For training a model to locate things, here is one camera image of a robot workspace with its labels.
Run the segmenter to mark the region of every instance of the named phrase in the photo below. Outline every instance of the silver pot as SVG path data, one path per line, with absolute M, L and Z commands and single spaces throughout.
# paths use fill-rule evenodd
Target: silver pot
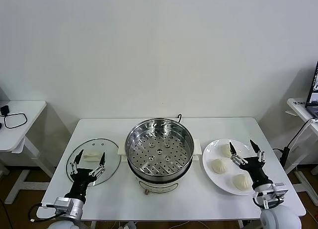
M 131 170 L 142 180 L 155 184 L 182 177 L 191 165 L 193 151 L 190 132 L 180 123 L 165 118 L 139 123 L 125 142 Z

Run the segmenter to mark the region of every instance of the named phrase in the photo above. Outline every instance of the power cord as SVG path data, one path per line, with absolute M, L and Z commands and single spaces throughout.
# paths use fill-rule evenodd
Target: power cord
M 279 162 L 281 163 L 282 167 L 285 166 L 288 155 L 290 150 L 295 146 L 298 138 L 300 137 L 300 135 L 306 130 L 306 128 L 308 128 L 311 123 L 314 122 L 318 122 L 317 119 L 314 118 L 310 118 L 308 119 L 303 125 L 302 127 L 299 129 L 299 131 L 295 134 L 295 136 L 289 141 L 289 143 L 287 144 L 287 146 L 284 147 L 284 149 L 279 149 L 279 148 L 273 148 L 274 151 L 280 151 L 282 153 L 281 157 L 279 158 Z
M 3 208 L 4 208 L 4 211 L 5 211 L 6 217 L 8 218 L 8 221 L 9 221 L 10 227 L 11 227 L 11 229 L 13 229 L 13 226 L 12 226 L 12 223 L 11 223 L 11 220 L 10 220 L 10 217 L 9 217 L 9 214 L 8 214 L 8 211 L 6 210 L 6 208 L 5 208 L 5 206 L 4 206 L 4 203 L 3 203 L 3 201 L 2 201 L 1 199 L 0 199 L 0 202 L 1 202 L 2 206 L 3 206 Z
M 177 227 L 180 227 L 180 226 L 182 226 L 182 225 L 185 225 L 185 224 L 187 224 L 187 223 L 189 223 L 190 221 L 187 221 L 187 222 L 185 222 L 185 223 L 181 223 L 181 224 L 179 224 L 179 225 L 176 225 L 176 226 L 173 226 L 173 227 L 170 227 L 170 228 L 168 228 L 168 229 L 172 229 L 172 228 L 177 228 Z M 207 225 L 205 225 L 203 222 L 200 222 L 200 221 L 197 221 L 198 223 L 201 223 L 203 226 L 205 226 L 207 229 L 210 229 Z
M 182 114 L 179 114 L 179 115 L 177 116 L 177 118 L 179 118 L 178 123 L 180 123 L 180 121 L 181 121 L 181 119 L 182 119 Z
M 46 222 L 46 221 L 49 221 L 49 220 L 51 220 L 51 219 L 57 218 L 57 217 L 59 217 L 59 216 L 61 216 L 61 215 L 63 215 L 63 214 L 66 214 L 66 212 L 61 212 L 61 213 L 58 213 L 58 214 L 56 214 L 56 215 L 54 215 L 54 216 L 52 216 L 52 217 L 49 217 L 49 218 L 45 218 L 45 219 L 33 219 L 33 218 L 31 218 L 31 212 L 32 212 L 32 210 L 33 210 L 35 207 L 42 207 L 42 203 L 37 203 L 37 204 L 33 205 L 33 206 L 30 208 L 30 210 L 29 210 L 29 212 L 28 212 L 28 219 L 29 219 L 29 221 L 32 222 L 32 223 L 42 223 L 42 222 Z M 53 205 L 46 205 L 46 207 L 48 207 L 48 208 L 54 208 Z
M 170 227 L 170 228 L 168 228 L 168 229 L 172 229 L 172 228 L 180 227 L 180 226 L 182 226 L 182 225 L 184 225 L 184 224 L 187 224 L 188 222 L 190 222 L 190 221 L 187 221 L 187 222 L 185 222 L 185 223 L 181 223 L 181 224 L 179 224 L 179 225 L 176 225 L 176 226 Z

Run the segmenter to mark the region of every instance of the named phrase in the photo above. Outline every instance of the white table leg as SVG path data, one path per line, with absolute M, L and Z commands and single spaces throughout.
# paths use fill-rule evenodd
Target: white table leg
M 32 160 L 36 162 L 36 164 L 50 177 L 53 177 L 53 174 L 55 172 L 55 168 L 51 166 L 51 164 L 41 157 L 41 153 L 39 150 L 32 144 L 31 141 L 27 137 L 25 137 L 24 145 L 27 147 L 29 152 L 32 155 Z
M 92 221 L 90 224 L 90 229 L 95 229 L 96 228 L 96 223 L 97 221 Z
M 316 166 L 315 168 L 313 168 L 310 173 L 312 173 L 312 175 L 317 175 L 318 174 L 318 166 Z
M 8 175 L 10 173 L 10 171 L 4 167 L 1 163 L 0 163 L 0 171 L 3 172 L 3 174 Z
M 238 220 L 238 226 L 240 229 L 244 227 L 242 220 Z
M 300 183 L 293 184 L 296 192 L 307 192 L 312 202 L 318 206 L 318 195 L 302 172 L 294 172 Z
M 251 223 L 247 224 L 244 227 L 240 227 L 241 229 L 262 229 L 262 223 L 260 220 L 253 220 Z
M 50 183 L 42 182 L 24 182 L 30 170 L 23 170 L 10 193 L 8 194 L 5 204 L 12 204 L 20 190 L 47 190 Z

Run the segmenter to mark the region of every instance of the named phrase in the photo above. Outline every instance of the white wall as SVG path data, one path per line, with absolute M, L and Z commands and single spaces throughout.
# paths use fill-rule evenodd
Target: white wall
M 0 87 L 46 100 L 70 132 L 91 117 L 252 116 L 275 141 L 300 124 L 284 110 L 308 92 L 317 13 L 317 0 L 0 0 Z

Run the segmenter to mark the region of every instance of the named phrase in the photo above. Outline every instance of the steamed bun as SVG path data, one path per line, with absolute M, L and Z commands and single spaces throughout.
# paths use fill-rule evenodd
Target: steamed bun
M 251 189 L 252 187 L 252 180 L 249 175 L 246 174 L 238 174 L 233 177 L 233 184 L 236 188 L 241 191 L 246 191 Z
M 224 161 L 224 159 L 217 158 L 212 161 L 212 168 L 218 174 L 225 173 L 227 171 L 227 166 L 225 163 L 226 162 Z
M 227 158 L 231 158 L 230 144 L 222 145 L 223 155 Z

